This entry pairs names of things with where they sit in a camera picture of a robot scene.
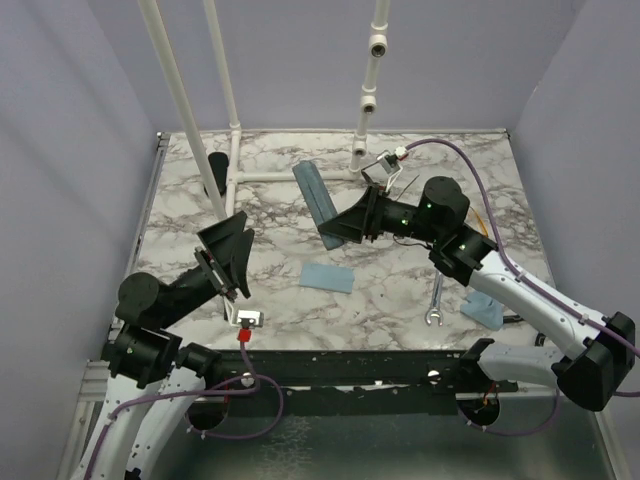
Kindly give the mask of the blue-grey glasses case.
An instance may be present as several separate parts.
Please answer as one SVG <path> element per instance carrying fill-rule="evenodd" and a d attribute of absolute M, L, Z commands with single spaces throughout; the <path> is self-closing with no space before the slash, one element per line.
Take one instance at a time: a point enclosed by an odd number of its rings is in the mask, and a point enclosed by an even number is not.
<path fill-rule="evenodd" d="M 316 165 L 304 160 L 294 166 L 292 171 L 316 228 L 333 219 L 337 210 Z"/>

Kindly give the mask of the black wire-frame sunglasses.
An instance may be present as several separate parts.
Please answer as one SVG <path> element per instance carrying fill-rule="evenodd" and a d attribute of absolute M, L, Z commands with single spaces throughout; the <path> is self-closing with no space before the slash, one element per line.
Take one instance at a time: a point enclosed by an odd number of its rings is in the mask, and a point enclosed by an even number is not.
<path fill-rule="evenodd" d="M 420 175 L 410 178 L 404 173 L 400 163 L 394 167 L 385 167 L 378 161 L 364 167 L 361 175 L 368 186 L 377 187 L 393 200 L 400 200 L 405 196 L 420 178 Z"/>

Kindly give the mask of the blue cleaning cloth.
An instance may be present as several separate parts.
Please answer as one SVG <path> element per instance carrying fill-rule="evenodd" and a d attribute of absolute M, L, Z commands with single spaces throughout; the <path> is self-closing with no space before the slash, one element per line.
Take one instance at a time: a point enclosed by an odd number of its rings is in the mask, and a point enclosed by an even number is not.
<path fill-rule="evenodd" d="M 305 263 L 299 285 L 305 288 L 350 294 L 355 276 L 350 268 L 316 263 Z"/>

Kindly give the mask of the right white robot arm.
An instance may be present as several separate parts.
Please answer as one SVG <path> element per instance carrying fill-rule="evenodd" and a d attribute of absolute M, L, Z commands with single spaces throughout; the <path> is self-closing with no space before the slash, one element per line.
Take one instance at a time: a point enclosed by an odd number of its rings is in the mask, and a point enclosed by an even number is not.
<path fill-rule="evenodd" d="M 517 268 L 499 245 L 466 224 L 470 201 L 455 180 L 429 179 L 417 205 L 390 199 L 377 184 L 343 212 L 336 211 L 324 184 L 310 198 L 319 203 L 313 210 L 321 234 L 354 243 L 381 233 L 423 241 L 444 276 L 497 300 L 553 343 L 544 350 L 477 342 L 459 367 L 467 389 L 481 391 L 502 380 L 546 385 L 589 411 L 603 410 L 618 395 L 639 353 L 634 321 L 575 302 Z"/>

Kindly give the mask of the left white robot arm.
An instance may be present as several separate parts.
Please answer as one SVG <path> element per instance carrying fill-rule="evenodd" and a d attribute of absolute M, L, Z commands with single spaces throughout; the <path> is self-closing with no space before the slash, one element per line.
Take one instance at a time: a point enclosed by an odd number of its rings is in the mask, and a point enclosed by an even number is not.
<path fill-rule="evenodd" d="M 123 326 L 105 344 L 109 378 L 99 421 L 75 479 L 122 479 L 129 451 L 146 414 L 138 399 L 158 392 L 176 358 L 174 325 L 216 296 L 235 301 L 250 295 L 247 265 L 255 232 L 239 212 L 198 232 L 195 267 L 165 283 L 146 272 L 126 277 L 118 289 L 115 316 Z"/>

